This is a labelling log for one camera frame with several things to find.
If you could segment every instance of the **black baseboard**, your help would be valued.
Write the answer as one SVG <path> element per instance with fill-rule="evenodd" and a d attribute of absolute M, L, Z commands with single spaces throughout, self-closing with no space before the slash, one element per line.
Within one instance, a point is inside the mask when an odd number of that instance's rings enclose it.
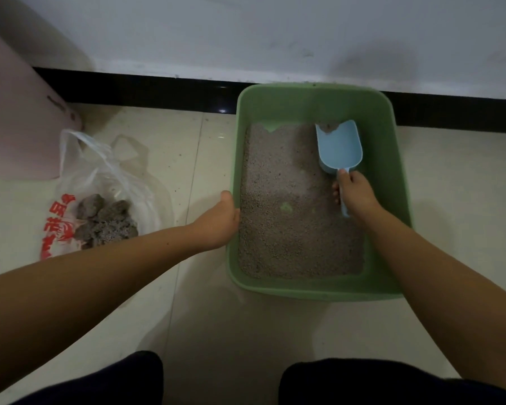
<path fill-rule="evenodd" d="M 35 68 L 68 102 L 236 113 L 245 82 Z M 400 126 L 506 132 L 506 99 L 384 92 Z"/>

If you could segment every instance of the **litter scoop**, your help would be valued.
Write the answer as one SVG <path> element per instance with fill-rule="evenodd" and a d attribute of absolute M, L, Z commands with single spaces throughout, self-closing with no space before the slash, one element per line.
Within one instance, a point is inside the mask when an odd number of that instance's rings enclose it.
<path fill-rule="evenodd" d="M 319 146 L 319 163 L 322 170 L 337 176 L 339 169 L 347 172 L 356 168 L 362 161 L 363 151 L 358 135 L 358 128 L 353 120 L 341 123 L 332 132 L 324 132 L 317 124 L 317 142 Z M 339 198 L 341 212 L 349 217 L 349 211 L 341 196 L 341 182 L 339 183 Z"/>

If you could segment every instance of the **person's right arm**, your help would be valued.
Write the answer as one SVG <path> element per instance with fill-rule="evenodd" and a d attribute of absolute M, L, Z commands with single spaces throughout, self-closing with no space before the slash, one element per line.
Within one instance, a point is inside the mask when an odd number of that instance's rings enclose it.
<path fill-rule="evenodd" d="M 506 292 L 384 210 L 362 174 L 340 171 L 338 180 L 350 213 L 461 377 L 506 389 Z"/>

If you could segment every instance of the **person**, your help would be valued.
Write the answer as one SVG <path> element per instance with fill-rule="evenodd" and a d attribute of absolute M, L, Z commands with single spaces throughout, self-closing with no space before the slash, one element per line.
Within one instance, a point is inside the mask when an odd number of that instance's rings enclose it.
<path fill-rule="evenodd" d="M 383 209 L 359 172 L 341 170 L 338 181 L 336 202 L 341 191 L 351 216 L 462 379 L 443 380 L 392 361 L 327 359 L 290 366 L 281 378 L 279 403 L 506 404 L 506 292 Z M 222 192 L 221 201 L 192 224 L 1 274 L 0 391 L 60 353 L 170 267 L 225 245 L 239 219 L 232 195 Z M 160 404 L 162 395 L 161 361 L 154 353 L 138 352 L 17 404 L 151 405 Z"/>

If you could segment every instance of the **green plastic tray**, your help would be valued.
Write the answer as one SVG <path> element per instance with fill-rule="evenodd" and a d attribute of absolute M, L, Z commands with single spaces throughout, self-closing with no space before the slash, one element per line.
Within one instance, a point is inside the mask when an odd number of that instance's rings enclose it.
<path fill-rule="evenodd" d="M 412 226 L 405 173 L 388 98 L 364 87 L 337 84 L 263 84 L 243 90 L 238 98 L 236 149 L 231 177 L 234 201 L 240 206 L 244 138 L 260 122 L 269 131 L 281 125 L 343 122 L 358 125 L 364 149 L 359 169 L 367 176 L 380 203 Z M 238 266 L 238 238 L 227 246 L 227 267 L 234 282 L 247 290 L 297 299 L 324 301 L 384 300 L 401 297 L 384 260 L 365 238 L 364 269 L 360 274 L 313 280 L 254 279 Z"/>

